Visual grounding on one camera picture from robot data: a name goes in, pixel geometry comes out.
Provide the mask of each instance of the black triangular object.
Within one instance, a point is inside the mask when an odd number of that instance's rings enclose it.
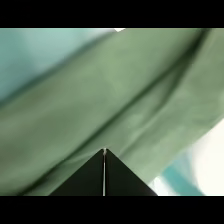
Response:
[[[103,186],[105,196],[156,196],[108,149],[96,153],[50,196],[103,196]]]

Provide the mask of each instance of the green cloth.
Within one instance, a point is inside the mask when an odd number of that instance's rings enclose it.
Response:
[[[49,195],[108,147],[148,183],[224,111],[223,29],[112,33],[0,108],[0,194]]]

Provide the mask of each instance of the fabric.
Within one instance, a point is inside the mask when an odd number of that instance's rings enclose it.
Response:
[[[100,148],[148,183],[224,111],[223,29],[126,29],[0,108],[0,194],[49,195]]]

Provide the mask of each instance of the green fabric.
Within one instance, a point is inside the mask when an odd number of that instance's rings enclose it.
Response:
[[[149,182],[224,111],[223,29],[127,29],[0,109],[0,194],[48,195],[101,147]]]

